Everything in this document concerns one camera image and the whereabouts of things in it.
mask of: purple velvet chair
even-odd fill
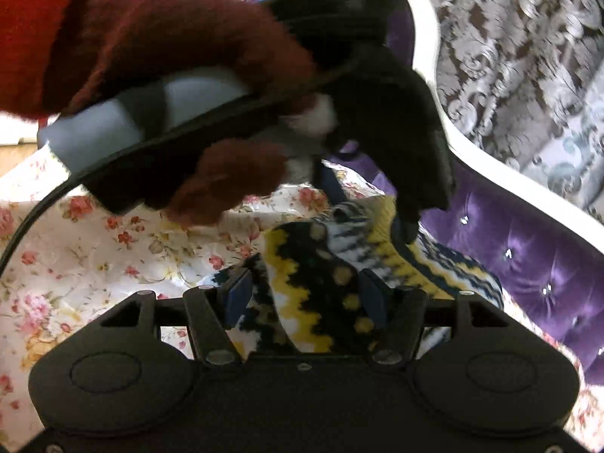
[[[433,87],[439,40],[430,1],[401,0],[387,45]],[[496,274],[537,325],[579,356],[588,383],[604,385],[604,227],[489,157],[441,115],[458,189],[446,212],[428,211],[422,224]],[[394,194],[370,158],[344,164]]]

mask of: wooden floor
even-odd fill
[[[0,146],[0,177],[33,154],[35,145]]]

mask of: red sleeve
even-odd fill
[[[309,53],[262,5],[82,0],[58,35],[46,74],[45,110],[75,113],[134,84],[216,65],[261,91],[295,86],[315,74]]]
[[[0,0],[0,110],[37,119],[52,46],[71,0]]]

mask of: yellow and black knit fabric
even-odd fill
[[[477,261],[446,248],[420,230],[417,240],[392,240],[395,199],[375,196],[333,207],[319,217],[264,233],[261,254],[243,265],[253,274],[253,297],[229,336],[243,357],[264,353],[353,353],[372,349],[378,331],[361,304],[358,277],[372,270],[391,301],[410,289],[433,298],[472,290],[503,307],[498,279]],[[231,269],[214,277],[224,282]],[[427,328],[418,357],[450,337]]]

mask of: pink flower print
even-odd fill
[[[245,196],[243,198],[244,204],[255,204],[255,203],[258,203],[259,201],[260,201],[260,198],[258,196]]]
[[[33,251],[25,251],[21,254],[21,262],[26,266],[32,266],[35,264],[35,260],[37,258],[37,252]]]
[[[310,187],[303,187],[298,191],[298,200],[307,210],[312,207],[315,201],[315,190]]]
[[[327,196],[322,192],[315,192],[315,206],[314,208],[320,213],[321,211],[325,211],[328,207],[329,202],[327,201]]]
[[[23,317],[19,328],[26,334],[34,334],[48,319],[51,306],[44,296],[27,295],[23,303]]]
[[[141,274],[140,271],[136,267],[132,267],[132,266],[126,267],[126,270],[124,271],[124,273],[128,274],[129,276],[132,276],[133,278],[135,278],[136,276]]]
[[[210,257],[208,261],[210,262],[210,264],[212,264],[212,268],[214,270],[222,269],[222,267],[224,267],[225,265],[225,261],[222,260],[222,257],[218,257],[217,255],[212,255],[212,257]]]
[[[13,393],[13,382],[7,374],[0,375],[0,396]]]
[[[105,220],[105,228],[107,228],[107,230],[115,230],[120,225],[121,222],[122,222],[121,216],[109,216]]]
[[[252,255],[253,248],[250,245],[241,245],[239,248],[239,255],[244,259],[247,259],[250,255]]]
[[[0,237],[10,235],[14,230],[13,215],[4,208],[0,210]]]
[[[88,196],[74,196],[69,201],[69,214],[71,219],[78,220],[92,213],[92,201]]]
[[[126,230],[117,235],[117,241],[119,243],[123,243],[124,245],[126,245],[126,247],[128,247],[130,245],[130,242],[132,242],[133,240],[134,239],[132,238],[132,236]]]

